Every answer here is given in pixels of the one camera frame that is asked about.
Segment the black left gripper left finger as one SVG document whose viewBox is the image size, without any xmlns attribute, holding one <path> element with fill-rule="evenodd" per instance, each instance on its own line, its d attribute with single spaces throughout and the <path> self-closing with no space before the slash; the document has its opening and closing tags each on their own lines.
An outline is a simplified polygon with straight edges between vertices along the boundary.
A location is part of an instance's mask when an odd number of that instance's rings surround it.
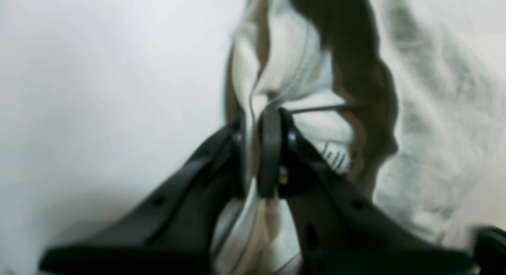
<svg viewBox="0 0 506 275">
<path fill-rule="evenodd" d="M 210 275 L 220 213 L 245 197 L 245 116 L 210 136 L 129 214 L 95 235 L 45 251 L 39 269 L 58 275 Z"/>
</svg>

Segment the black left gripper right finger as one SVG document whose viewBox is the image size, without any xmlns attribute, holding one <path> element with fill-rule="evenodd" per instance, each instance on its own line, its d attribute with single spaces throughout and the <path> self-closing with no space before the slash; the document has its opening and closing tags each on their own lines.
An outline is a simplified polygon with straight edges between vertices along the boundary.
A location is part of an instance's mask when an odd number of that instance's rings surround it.
<svg viewBox="0 0 506 275">
<path fill-rule="evenodd" d="M 260 118 L 258 193 L 286 200 L 302 253 L 301 275 L 470 275 L 472 258 L 397 225 L 302 136 L 285 109 Z"/>
</svg>

